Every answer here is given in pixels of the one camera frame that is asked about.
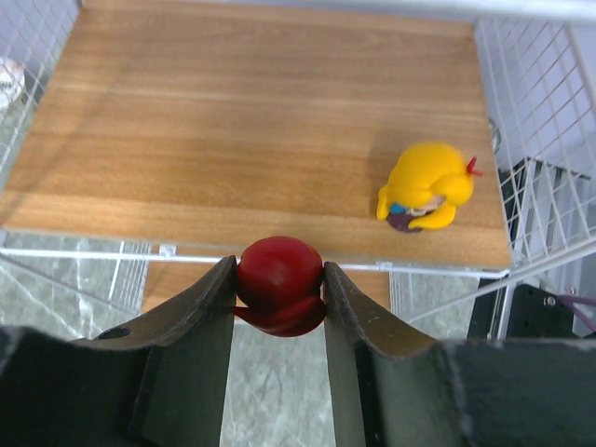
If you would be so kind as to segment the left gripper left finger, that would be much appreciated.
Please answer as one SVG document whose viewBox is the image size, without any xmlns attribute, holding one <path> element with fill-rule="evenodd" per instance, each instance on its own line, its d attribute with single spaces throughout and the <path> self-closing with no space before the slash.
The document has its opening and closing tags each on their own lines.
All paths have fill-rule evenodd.
<svg viewBox="0 0 596 447">
<path fill-rule="evenodd" d="M 5 446 L 216 446 L 236 300 L 234 257 L 94 339 L 1 330 Z"/>
</svg>

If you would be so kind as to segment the yellow duck toy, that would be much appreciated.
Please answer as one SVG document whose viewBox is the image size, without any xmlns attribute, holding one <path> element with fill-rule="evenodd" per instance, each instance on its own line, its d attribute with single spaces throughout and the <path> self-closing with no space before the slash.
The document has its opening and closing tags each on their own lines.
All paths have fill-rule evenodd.
<svg viewBox="0 0 596 447">
<path fill-rule="evenodd" d="M 477 161 L 446 142 L 406 148 L 378 191 L 376 218 L 410 234 L 450 226 L 482 175 Z"/>
</svg>

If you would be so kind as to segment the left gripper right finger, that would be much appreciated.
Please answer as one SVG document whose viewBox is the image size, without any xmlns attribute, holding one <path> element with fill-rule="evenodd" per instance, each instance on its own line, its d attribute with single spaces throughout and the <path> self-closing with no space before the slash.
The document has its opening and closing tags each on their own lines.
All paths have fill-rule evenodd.
<svg viewBox="0 0 596 447">
<path fill-rule="evenodd" d="M 436 340 L 324 266 L 339 446 L 591 446 L 590 339 Z"/>
</svg>

